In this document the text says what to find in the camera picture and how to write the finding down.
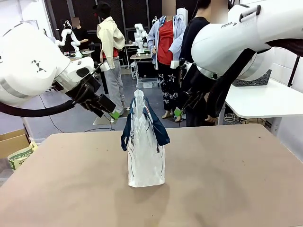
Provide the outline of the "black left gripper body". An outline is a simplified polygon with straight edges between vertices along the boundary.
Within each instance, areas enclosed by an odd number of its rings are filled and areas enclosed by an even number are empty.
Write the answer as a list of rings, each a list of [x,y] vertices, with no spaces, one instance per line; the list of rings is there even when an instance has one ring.
[[[104,94],[99,96],[93,94],[84,98],[81,106],[98,117],[102,117],[104,113],[113,113],[116,108],[116,105]]]

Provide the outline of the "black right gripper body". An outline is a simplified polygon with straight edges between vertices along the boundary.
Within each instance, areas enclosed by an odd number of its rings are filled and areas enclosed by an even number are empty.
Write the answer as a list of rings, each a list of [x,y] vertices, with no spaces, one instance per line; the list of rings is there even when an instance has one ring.
[[[208,77],[201,73],[195,63],[185,63],[183,72],[185,74],[181,83],[181,108],[194,108],[205,94]]]

